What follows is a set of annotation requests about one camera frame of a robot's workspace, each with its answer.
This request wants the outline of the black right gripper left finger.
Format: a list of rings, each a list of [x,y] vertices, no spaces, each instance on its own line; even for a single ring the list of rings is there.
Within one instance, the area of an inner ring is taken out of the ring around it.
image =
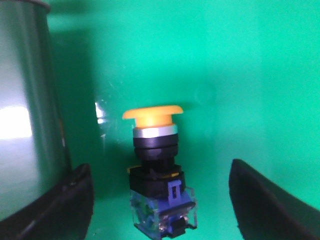
[[[89,164],[81,164],[44,195],[0,222],[2,240],[84,240],[94,211]]]

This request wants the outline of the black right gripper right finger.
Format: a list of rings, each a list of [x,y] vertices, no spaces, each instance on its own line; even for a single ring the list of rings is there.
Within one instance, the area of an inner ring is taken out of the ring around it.
[[[229,196],[245,240],[318,240],[320,211],[233,159]]]

